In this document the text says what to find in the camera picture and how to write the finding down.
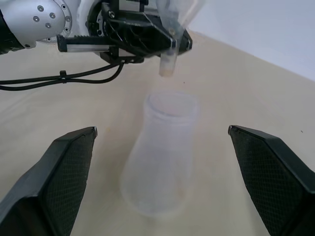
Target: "table surface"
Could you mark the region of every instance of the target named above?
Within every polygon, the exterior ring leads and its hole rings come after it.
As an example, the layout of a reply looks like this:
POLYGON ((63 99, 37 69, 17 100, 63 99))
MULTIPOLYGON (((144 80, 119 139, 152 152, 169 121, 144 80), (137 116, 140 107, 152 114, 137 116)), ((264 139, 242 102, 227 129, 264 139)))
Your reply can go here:
MULTIPOLYGON (((315 169, 315 83, 217 41, 193 34, 173 78, 158 58, 127 65, 105 85, 54 85, 0 91, 0 198, 57 137, 97 126, 85 196, 73 236, 266 236, 244 186, 227 134, 236 124, 282 138, 315 169), (159 89, 196 95, 193 195, 174 218, 155 220, 128 208, 119 177, 142 126, 146 95, 159 89)), ((76 73, 104 66, 94 54, 61 54, 53 46, 0 58, 2 80, 76 73)), ((106 78, 113 71, 90 76, 106 78)))

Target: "black cable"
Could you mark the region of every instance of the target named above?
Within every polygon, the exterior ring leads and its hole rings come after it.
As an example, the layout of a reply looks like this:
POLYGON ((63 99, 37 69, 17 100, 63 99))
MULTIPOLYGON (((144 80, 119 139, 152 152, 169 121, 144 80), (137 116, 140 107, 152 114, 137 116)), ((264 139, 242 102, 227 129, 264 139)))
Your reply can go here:
MULTIPOLYGON (((112 69, 119 64, 111 64, 107 65, 98 69, 82 72, 82 73, 77 73, 77 74, 70 74, 66 75, 66 79, 72 79, 72 78, 79 78, 83 76, 88 76, 88 75, 93 75, 105 70, 112 69)), ((47 76, 47 77, 38 77, 38 78, 29 78, 29 79, 20 79, 20 80, 2 80, 0 81, 0 85, 17 85, 17 84, 25 84, 25 83, 36 83, 36 82, 43 82, 43 81, 51 81, 51 80, 59 80, 60 75, 58 76, 47 76)))
POLYGON ((124 63, 121 64, 112 64, 112 65, 108 65, 99 69, 95 69, 95 70, 91 70, 91 71, 87 71, 87 72, 82 72, 82 73, 78 73, 78 74, 72 74, 72 75, 66 75, 65 78, 62 78, 60 76, 50 76, 49 78, 51 79, 52 77, 57 77, 56 80, 53 81, 48 81, 48 82, 44 82, 44 83, 39 83, 39 84, 34 84, 34 85, 28 85, 28 86, 21 86, 21 87, 7 87, 7 86, 0 86, 0 90, 5 90, 5 91, 24 91, 24 90, 29 90, 29 89, 35 89, 35 88, 40 88, 40 87, 44 87, 44 86, 49 86, 49 85, 56 85, 56 84, 61 84, 61 83, 86 83, 86 84, 105 84, 108 82, 111 82, 112 80, 116 79, 118 77, 118 75, 121 73, 122 69, 123 69, 124 63), (83 79, 72 79, 69 77, 72 77, 73 75, 76 75, 77 77, 83 77, 83 76, 87 76, 87 75, 92 75, 92 74, 96 74, 111 68, 114 68, 116 66, 118 66, 117 71, 115 72, 114 75, 112 75, 111 77, 104 79, 104 80, 83 80, 83 79))

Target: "wire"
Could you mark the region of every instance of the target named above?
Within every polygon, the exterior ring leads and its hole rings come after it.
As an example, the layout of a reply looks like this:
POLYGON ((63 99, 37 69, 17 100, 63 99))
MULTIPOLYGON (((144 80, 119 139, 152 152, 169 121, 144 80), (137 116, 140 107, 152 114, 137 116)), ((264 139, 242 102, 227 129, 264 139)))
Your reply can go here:
POLYGON ((65 84, 65 83, 85 83, 85 84, 105 84, 108 82, 111 82, 112 80, 116 79, 118 75, 121 73, 122 69, 124 67, 124 63, 120 64, 112 64, 108 65, 99 69, 90 70, 82 73, 77 74, 70 74, 65 75, 64 78, 60 76, 49 76, 49 77, 39 77, 39 78, 30 78, 30 79, 21 79, 21 80, 6 80, 6 81, 0 81, 0 85, 13 85, 13 84, 23 84, 23 83, 34 83, 34 82, 41 82, 46 81, 44 83, 38 83, 34 85, 28 85, 28 86, 20 86, 20 87, 8 87, 8 86, 0 86, 0 90, 5 91, 24 91, 29 89, 36 89, 44 86, 49 85, 56 85, 56 84, 65 84), (88 75, 93 75, 105 70, 109 70, 111 68, 114 68, 118 66, 117 71, 114 75, 111 77, 104 79, 104 80, 83 80, 83 79, 74 79, 75 77, 83 77, 88 75))

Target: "white wall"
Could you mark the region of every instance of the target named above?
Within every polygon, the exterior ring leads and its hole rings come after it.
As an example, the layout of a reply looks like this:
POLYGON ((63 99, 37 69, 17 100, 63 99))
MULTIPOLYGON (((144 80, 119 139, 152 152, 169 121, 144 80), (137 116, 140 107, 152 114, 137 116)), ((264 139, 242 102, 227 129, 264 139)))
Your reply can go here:
POLYGON ((209 0, 190 29, 315 81, 314 0, 209 0))

